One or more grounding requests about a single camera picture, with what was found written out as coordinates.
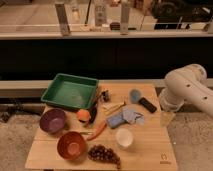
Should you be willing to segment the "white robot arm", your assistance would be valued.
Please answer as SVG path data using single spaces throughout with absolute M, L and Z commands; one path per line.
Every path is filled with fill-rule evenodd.
M 178 111 L 184 102 L 190 102 L 213 118 L 213 90 L 204 85 L 205 68 L 190 64 L 168 72 L 164 78 L 165 88 L 159 94 L 159 102 L 165 111 Z

